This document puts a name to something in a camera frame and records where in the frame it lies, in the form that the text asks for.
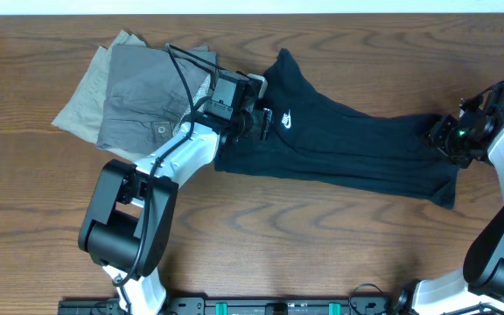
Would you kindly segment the black t-shirt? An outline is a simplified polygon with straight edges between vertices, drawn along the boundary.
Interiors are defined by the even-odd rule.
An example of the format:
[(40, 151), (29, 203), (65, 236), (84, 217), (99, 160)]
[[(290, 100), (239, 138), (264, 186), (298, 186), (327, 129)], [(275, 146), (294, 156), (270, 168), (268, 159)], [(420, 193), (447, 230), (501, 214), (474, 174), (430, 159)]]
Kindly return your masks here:
[(423, 141), (439, 115), (375, 117), (333, 101), (286, 49), (263, 75), (268, 88), (260, 104), (273, 113), (268, 136), (220, 150), (216, 171), (319, 181), (453, 208), (459, 168)]

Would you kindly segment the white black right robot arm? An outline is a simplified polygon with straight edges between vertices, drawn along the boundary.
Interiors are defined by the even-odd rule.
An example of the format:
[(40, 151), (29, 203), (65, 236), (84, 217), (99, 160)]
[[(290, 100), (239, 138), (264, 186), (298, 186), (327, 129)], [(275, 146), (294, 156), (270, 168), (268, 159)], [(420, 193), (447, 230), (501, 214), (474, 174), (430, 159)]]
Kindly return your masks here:
[[(451, 163), (491, 165), (504, 202), (504, 80), (460, 103), (426, 135)], [(472, 243), (462, 268), (404, 287), (391, 314), (504, 314), (504, 205)]]

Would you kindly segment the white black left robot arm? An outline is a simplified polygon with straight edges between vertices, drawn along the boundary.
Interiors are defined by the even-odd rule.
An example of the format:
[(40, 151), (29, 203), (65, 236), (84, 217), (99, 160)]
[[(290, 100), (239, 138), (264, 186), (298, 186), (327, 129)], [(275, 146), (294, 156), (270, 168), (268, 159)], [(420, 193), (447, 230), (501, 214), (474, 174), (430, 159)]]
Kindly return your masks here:
[(158, 274), (179, 188), (219, 151), (264, 140), (272, 112), (258, 102), (261, 75), (221, 70), (213, 93), (191, 103), (178, 132), (149, 156), (104, 165), (80, 227), (78, 246), (111, 278), (121, 314), (158, 314), (166, 301)]

